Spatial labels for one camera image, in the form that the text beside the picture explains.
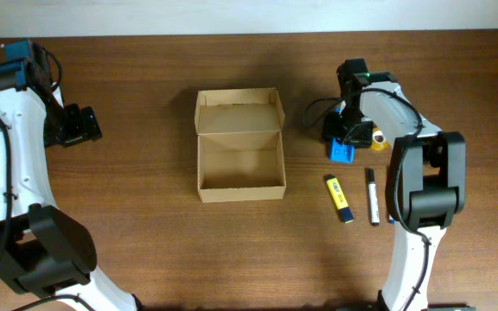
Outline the blue plastic block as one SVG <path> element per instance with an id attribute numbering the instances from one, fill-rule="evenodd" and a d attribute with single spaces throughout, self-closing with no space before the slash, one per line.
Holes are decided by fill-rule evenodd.
<path id="1" fill-rule="evenodd" d="M 333 138 L 330 144 L 329 159 L 333 162 L 352 163 L 354 161 L 354 146 L 342 143 Z"/>

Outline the yellow tape roll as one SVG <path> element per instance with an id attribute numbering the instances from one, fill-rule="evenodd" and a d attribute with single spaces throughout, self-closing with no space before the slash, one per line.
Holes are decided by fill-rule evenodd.
<path id="1" fill-rule="evenodd" d="M 383 132 L 378 128 L 374 127 L 372 131 L 372 141 L 370 149 L 375 151 L 382 151 L 388 147 L 389 143 L 386 140 Z"/>

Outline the yellow highlighter pen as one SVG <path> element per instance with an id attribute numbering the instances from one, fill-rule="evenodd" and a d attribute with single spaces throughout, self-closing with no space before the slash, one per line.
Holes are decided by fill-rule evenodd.
<path id="1" fill-rule="evenodd" d="M 325 175 L 324 181 L 330 192 L 332 200 L 335 204 L 336 210 L 343 223 L 350 223 L 354 221 L 354 216 L 350 210 L 348 201 L 342 191 L 341 183 L 334 175 Z"/>

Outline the black cap white marker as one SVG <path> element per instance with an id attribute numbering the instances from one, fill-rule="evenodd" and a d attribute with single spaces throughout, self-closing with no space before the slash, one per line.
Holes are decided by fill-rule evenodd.
<path id="1" fill-rule="evenodd" d="M 377 198 L 377 189 L 374 179 L 374 170 L 372 168 L 365 168 L 367 177 L 367 193 L 370 209 L 370 221 L 373 226 L 380 225 L 380 212 Z"/>

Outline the brown cardboard box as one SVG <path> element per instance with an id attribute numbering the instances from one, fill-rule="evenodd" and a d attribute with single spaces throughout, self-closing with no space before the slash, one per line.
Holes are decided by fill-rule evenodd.
<path id="1" fill-rule="evenodd" d="M 198 92 L 197 190 L 203 203 L 284 197 L 284 118 L 276 88 Z"/>

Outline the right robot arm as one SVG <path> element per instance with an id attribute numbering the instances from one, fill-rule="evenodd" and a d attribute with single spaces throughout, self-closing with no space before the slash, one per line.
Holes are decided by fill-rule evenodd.
<path id="1" fill-rule="evenodd" d="M 326 110 L 323 136 L 368 148 L 378 126 L 392 148 L 386 176 L 386 209 L 395 240 L 377 310 L 425 310 L 437 248 L 464 208 L 466 146 L 458 132 L 441 130 L 408 101 L 389 72 L 371 73 L 363 59 L 336 70 L 342 109 L 338 123 Z"/>

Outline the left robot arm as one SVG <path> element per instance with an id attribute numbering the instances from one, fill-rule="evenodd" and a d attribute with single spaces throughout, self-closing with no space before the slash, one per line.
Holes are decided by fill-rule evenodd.
<path id="1" fill-rule="evenodd" d="M 91 107 L 67 104 L 62 67 L 24 39 L 3 46 L 0 63 L 0 280 L 37 304 L 76 310 L 139 310 L 142 302 L 99 267 L 90 232 L 59 209 L 46 148 L 100 139 Z"/>

